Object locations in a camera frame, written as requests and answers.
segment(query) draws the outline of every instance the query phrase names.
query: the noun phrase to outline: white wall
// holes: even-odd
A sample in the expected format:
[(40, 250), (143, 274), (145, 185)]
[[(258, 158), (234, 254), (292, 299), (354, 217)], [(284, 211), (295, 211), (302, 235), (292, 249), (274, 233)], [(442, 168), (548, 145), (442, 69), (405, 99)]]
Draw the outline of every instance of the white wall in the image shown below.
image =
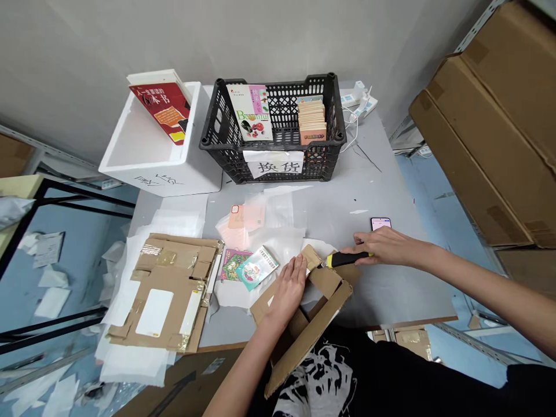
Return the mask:
[(126, 75), (373, 85), (389, 135), (489, 0), (24, 0), (0, 5), (0, 123), (92, 162)]

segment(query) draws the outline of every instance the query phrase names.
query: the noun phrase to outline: black t-shirt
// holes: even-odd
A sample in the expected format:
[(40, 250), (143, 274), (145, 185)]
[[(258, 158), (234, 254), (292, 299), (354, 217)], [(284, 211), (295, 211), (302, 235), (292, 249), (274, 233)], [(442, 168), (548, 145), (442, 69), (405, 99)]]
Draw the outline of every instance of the black t-shirt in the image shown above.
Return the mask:
[(284, 385), (264, 399), (267, 368), (248, 415), (355, 417), (374, 408), (395, 414), (552, 408), (556, 370), (508, 367), (507, 383), (494, 388), (391, 342), (375, 343), (362, 331), (330, 326)]

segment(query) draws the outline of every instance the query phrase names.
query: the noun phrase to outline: red book cover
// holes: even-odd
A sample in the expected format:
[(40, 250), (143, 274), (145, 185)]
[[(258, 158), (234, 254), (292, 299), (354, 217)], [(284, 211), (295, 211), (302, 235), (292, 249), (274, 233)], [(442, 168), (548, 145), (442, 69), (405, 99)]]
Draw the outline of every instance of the red book cover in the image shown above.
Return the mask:
[(176, 83), (129, 86), (176, 145), (183, 145), (190, 106)]

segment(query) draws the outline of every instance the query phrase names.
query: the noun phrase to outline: smartphone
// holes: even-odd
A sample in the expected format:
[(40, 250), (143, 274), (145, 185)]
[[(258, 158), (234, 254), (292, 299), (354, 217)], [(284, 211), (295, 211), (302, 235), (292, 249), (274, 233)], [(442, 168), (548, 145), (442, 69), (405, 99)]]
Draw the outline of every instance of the smartphone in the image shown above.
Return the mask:
[(375, 231), (381, 227), (392, 227), (392, 223), (388, 217), (373, 217), (371, 219), (371, 230)]

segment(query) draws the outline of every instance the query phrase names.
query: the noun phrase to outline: white styrofoam box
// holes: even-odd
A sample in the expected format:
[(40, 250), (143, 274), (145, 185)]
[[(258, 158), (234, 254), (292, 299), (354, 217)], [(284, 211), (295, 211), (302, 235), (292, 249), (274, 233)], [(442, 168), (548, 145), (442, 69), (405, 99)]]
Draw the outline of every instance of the white styrofoam box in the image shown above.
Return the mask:
[(209, 96), (199, 82), (187, 82), (193, 101), (182, 146), (173, 144), (130, 92), (98, 170), (161, 197), (216, 192), (222, 168), (199, 149)]

